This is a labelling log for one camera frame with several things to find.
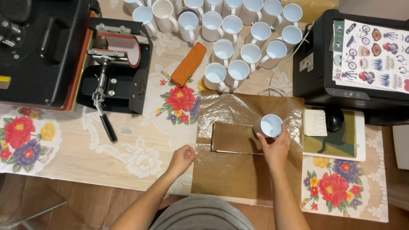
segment hand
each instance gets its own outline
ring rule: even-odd
[[[263,135],[256,133],[258,140],[263,147],[263,155],[267,161],[270,171],[284,170],[285,160],[290,149],[290,135],[284,124],[281,124],[282,131],[279,137],[272,144],[267,144]]]
[[[176,180],[180,175],[186,172],[197,154],[198,152],[195,152],[192,147],[184,145],[182,148],[173,152],[171,163],[166,172],[172,175]]]

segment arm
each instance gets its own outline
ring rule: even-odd
[[[189,168],[196,155],[197,152],[189,145],[176,150],[166,172],[119,216],[111,229],[147,230],[166,192]]]
[[[263,146],[263,154],[270,169],[274,184],[274,219],[277,230],[309,230],[307,221],[291,191],[290,182],[284,170],[285,160],[290,149],[290,135],[284,124],[277,140],[267,144],[265,138],[257,133]]]

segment printer control panel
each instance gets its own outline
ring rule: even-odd
[[[336,88],[325,88],[327,93],[332,96],[336,97],[348,97],[353,99],[360,99],[360,100],[371,100],[370,97],[365,92],[360,91],[352,91],[352,90],[344,90],[344,89],[336,89]]]

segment gray shirt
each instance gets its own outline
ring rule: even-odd
[[[255,230],[235,207],[213,196],[190,196],[169,206],[150,230]]]

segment orange towel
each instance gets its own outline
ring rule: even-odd
[[[189,80],[202,62],[205,53],[206,47],[200,43],[196,43],[173,72],[171,76],[172,83],[178,87],[186,85],[187,80]]]

